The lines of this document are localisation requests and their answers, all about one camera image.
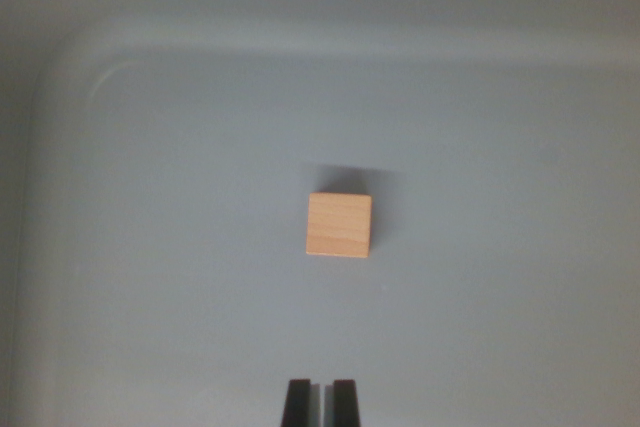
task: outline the wooden cube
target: wooden cube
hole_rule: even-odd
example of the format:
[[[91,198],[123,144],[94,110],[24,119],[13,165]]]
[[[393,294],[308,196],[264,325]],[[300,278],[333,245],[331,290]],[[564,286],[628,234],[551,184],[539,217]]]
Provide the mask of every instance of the wooden cube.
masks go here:
[[[371,205],[369,195],[311,194],[307,254],[369,257]]]

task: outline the gray surface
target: gray surface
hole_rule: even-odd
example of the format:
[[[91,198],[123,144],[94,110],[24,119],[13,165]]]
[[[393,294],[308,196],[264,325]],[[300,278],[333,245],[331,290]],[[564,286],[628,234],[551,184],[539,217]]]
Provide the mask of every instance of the gray surface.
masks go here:
[[[633,425],[635,74],[149,25],[40,98],[25,425],[274,425],[292,377],[357,379],[370,426]],[[335,181],[374,195],[368,260],[304,253]]]
[[[0,425],[9,413],[18,238],[26,162],[26,109],[0,95]]]

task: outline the wood grain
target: wood grain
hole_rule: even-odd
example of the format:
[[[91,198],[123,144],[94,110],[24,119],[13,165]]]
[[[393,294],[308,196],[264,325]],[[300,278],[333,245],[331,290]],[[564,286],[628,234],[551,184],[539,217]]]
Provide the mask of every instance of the wood grain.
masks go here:
[[[307,254],[368,257],[371,205],[369,195],[311,194]]]

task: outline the wooden block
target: wooden block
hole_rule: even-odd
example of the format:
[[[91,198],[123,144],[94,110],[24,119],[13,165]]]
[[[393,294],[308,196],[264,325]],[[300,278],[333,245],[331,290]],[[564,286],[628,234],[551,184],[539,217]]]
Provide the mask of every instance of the wooden block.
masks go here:
[[[311,194],[307,254],[369,257],[371,204],[369,195]]]

